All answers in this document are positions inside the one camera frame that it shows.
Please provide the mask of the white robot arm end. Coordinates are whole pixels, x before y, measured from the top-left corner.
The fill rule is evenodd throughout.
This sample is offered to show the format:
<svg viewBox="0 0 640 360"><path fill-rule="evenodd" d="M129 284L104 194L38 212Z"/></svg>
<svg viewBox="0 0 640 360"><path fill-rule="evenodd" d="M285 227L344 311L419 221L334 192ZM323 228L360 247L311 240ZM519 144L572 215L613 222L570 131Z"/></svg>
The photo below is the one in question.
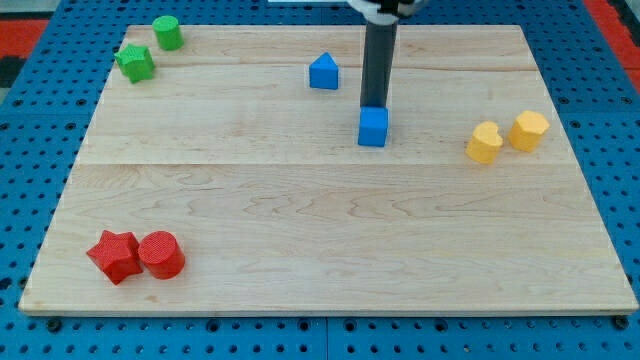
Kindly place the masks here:
<svg viewBox="0 0 640 360"><path fill-rule="evenodd" d="M382 26L410 18L428 3L429 0L347 0L368 22Z"/></svg>

